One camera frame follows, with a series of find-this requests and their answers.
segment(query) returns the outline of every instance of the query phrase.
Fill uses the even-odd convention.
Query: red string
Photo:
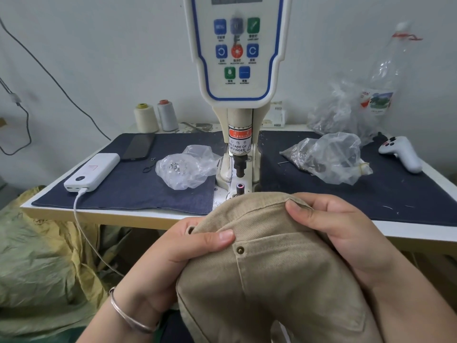
[[[395,33],[392,37],[408,37],[409,40],[423,40],[423,38],[418,38],[416,35],[407,33]]]

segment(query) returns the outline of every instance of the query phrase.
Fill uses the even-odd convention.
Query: fingernail
[[[221,242],[227,242],[230,241],[233,238],[233,230],[225,230],[222,232],[219,232],[219,239]]]
[[[292,201],[291,199],[287,200],[286,201],[286,206],[290,209],[290,210],[293,210],[293,211],[300,211],[300,206],[297,205],[297,203],[295,203],[294,201]]]

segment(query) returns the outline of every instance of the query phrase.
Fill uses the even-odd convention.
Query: bottle label
[[[232,154],[244,155],[251,150],[252,125],[249,127],[228,126],[228,148]]]
[[[360,104],[374,115],[383,116],[389,109],[394,94],[395,91],[392,90],[366,89],[362,93]]]

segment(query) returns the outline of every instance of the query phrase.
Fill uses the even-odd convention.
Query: hand
[[[176,302],[176,280],[189,259],[225,249],[235,240],[232,230],[186,234],[189,226],[202,220],[186,218],[165,232],[119,283],[116,300],[122,297],[126,307],[134,307],[131,302],[146,301],[156,316],[168,310]]]
[[[300,224],[326,233],[349,263],[362,286],[371,289],[386,281],[400,252],[362,211],[333,196],[301,192],[294,194],[313,210],[286,202],[286,210]]]

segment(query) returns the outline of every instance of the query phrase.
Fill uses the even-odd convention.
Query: machine
[[[226,199],[253,192],[260,182],[257,142],[284,60],[291,3],[184,0],[200,91],[228,145],[216,175]]]

